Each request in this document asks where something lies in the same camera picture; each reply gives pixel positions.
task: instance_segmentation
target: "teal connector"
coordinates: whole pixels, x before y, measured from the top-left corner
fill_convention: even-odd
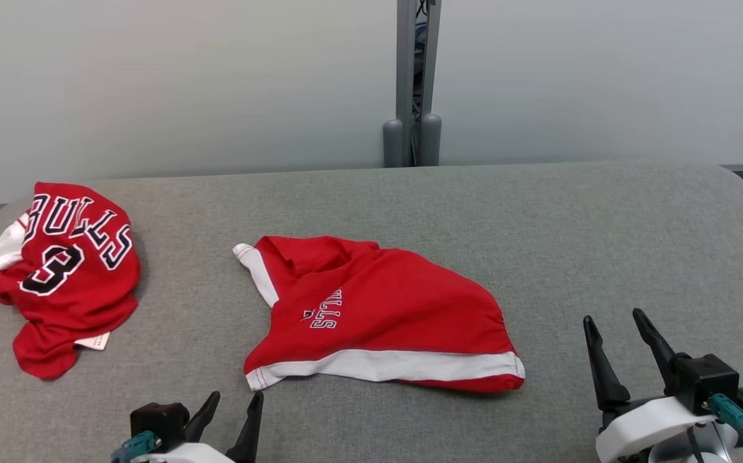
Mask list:
[[[711,414],[737,431],[743,442],[743,409],[732,399],[722,394],[715,394],[709,399]]]
[[[153,452],[160,444],[162,444],[162,440],[154,436],[154,433],[142,431],[142,433],[122,443],[122,446],[111,454],[111,463],[130,463],[131,460],[140,455]]]

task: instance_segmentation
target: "white wall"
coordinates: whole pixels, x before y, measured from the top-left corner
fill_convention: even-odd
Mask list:
[[[441,164],[743,165],[743,0],[443,0]]]
[[[382,166],[396,1],[0,0],[0,203],[34,181]]]

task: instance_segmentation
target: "gray pole base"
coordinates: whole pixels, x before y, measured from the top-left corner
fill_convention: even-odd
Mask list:
[[[406,167],[403,153],[403,123],[397,118],[383,124],[383,166]]]
[[[417,156],[419,167],[439,166],[439,133],[443,120],[438,114],[428,114],[420,123],[420,155]]]

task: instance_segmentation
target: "jersey number 3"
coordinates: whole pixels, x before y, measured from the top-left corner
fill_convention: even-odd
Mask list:
[[[42,253],[42,267],[27,276],[19,288],[37,296],[48,296],[68,280],[83,260],[85,257],[80,246],[48,246]]]

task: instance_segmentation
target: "red fabric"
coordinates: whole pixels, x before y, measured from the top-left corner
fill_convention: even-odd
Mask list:
[[[342,349],[515,352],[494,297],[418,254],[336,237],[263,237],[255,248],[279,301],[271,310],[268,336],[245,361],[246,374],[280,361],[318,360]],[[321,303],[338,289],[341,305],[326,309],[339,311],[339,316],[321,321],[336,325],[312,329]],[[500,392],[517,389],[523,378],[410,382]]]
[[[19,367],[50,380],[77,361],[75,340],[128,319],[140,261],[125,211],[90,188],[38,183],[28,214],[23,260],[0,270],[0,302],[28,320],[13,344]]]

